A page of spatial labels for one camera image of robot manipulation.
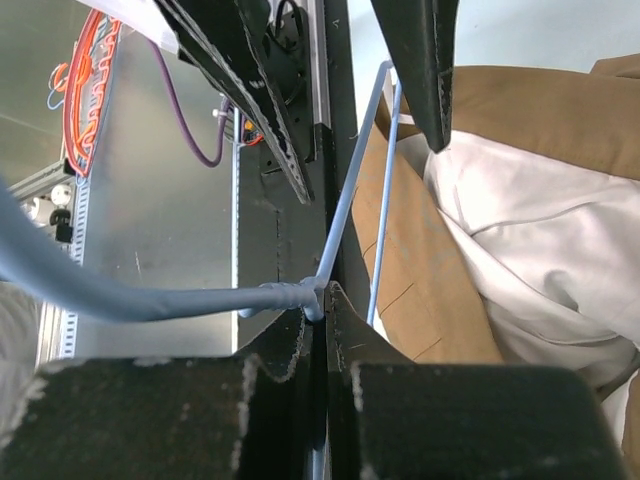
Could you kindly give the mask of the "light blue wire hanger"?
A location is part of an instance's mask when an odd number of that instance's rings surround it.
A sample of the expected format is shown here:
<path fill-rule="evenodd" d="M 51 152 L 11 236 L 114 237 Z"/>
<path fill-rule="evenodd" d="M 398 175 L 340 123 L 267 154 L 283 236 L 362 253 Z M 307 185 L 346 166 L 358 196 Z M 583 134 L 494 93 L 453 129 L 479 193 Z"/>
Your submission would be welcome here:
<path fill-rule="evenodd" d="M 8 212 L 8 226 L 1 235 L 4 274 L 18 278 L 38 293 L 43 293 L 47 287 L 53 287 L 51 302 L 74 312 L 115 323 L 151 323 L 228 311 L 250 315 L 274 310 L 277 317 L 288 311 L 300 313 L 311 326 L 313 335 L 307 383 L 311 428 L 307 470 L 301 479 L 335 479 L 331 475 L 328 433 L 325 296 L 329 285 L 336 283 L 330 280 L 329 273 L 342 238 L 364 148 L 373 127 L 383 81 L 389 69 L 389 62 L 384 62 L 379 67 L 316 275 L 298 284 L 275 283 L 242 289 L 171 291 L 129 288 L 85 271 L 58 250 L 51 250 L 45 255 L 31 255 L 24 249 L 13 246 L 10 239 L 15 235 L 30 235 L 38 246 L 44 245 L 43 237 L 35 233 L 25 217 L 16 210 Z"/>

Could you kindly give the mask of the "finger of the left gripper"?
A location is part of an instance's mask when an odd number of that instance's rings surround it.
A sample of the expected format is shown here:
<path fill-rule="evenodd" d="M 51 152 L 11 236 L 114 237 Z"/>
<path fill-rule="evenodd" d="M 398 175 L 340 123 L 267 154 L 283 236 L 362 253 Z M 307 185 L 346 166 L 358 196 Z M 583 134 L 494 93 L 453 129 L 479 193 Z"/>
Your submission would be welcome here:
<path fill-rule="evenodd" d="M 256 1 L 158 1 L 179 53 L 254 122 L 298 200 L 312 202 L 299 143 L 258 39 Z"/>
<path fill-rule="evenodd" d="M 430 149 L 443 151 L 452 132 L 458 0 L 373 0 L 415 126 Z"/>

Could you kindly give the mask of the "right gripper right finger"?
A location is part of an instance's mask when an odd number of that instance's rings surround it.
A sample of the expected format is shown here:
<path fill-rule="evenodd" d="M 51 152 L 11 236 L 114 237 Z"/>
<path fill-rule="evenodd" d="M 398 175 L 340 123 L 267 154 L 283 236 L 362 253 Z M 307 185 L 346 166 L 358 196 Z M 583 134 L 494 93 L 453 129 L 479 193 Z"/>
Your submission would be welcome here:
<path fill-rule="evenodd" d="M 335 479 L 627 479 L 596 398 L 555 367 L 418 364 L 326 291 Z"/>

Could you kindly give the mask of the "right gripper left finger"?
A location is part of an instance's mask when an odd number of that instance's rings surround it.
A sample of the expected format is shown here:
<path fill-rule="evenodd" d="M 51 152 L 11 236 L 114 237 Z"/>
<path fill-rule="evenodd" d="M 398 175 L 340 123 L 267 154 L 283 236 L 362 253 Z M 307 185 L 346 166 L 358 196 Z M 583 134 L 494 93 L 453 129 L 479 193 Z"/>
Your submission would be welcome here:
<path fill-rule="evenodd" d="M 228 357 L 68 359 L 1 437 L 5 479 L 301 479 L 312 328 L 288 311 Z"/>

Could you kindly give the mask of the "tan cloth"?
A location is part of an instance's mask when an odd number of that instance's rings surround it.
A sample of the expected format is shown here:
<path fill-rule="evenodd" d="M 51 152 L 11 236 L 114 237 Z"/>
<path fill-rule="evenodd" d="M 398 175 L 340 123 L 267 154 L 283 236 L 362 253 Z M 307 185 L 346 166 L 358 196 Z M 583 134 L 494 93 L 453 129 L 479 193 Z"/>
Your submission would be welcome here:
<path fill-rule="evenodd" d="M 463 66 L 442 152 L 385 160 L 351 213 L 384 338 L 419 364 L 543 365 L 600 398 L 639 475 L 639 59 Z"/>

